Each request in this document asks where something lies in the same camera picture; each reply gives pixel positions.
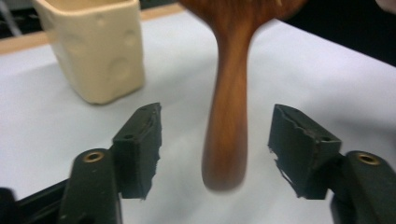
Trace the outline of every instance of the brown wooden utensil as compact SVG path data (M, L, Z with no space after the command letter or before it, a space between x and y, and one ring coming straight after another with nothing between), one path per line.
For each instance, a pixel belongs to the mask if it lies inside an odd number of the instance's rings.
M233 189L243 181L247 167L247 62L251 37L262 24L290 16L306 0L179 2L210 26L219 48L202 177L209 189Z

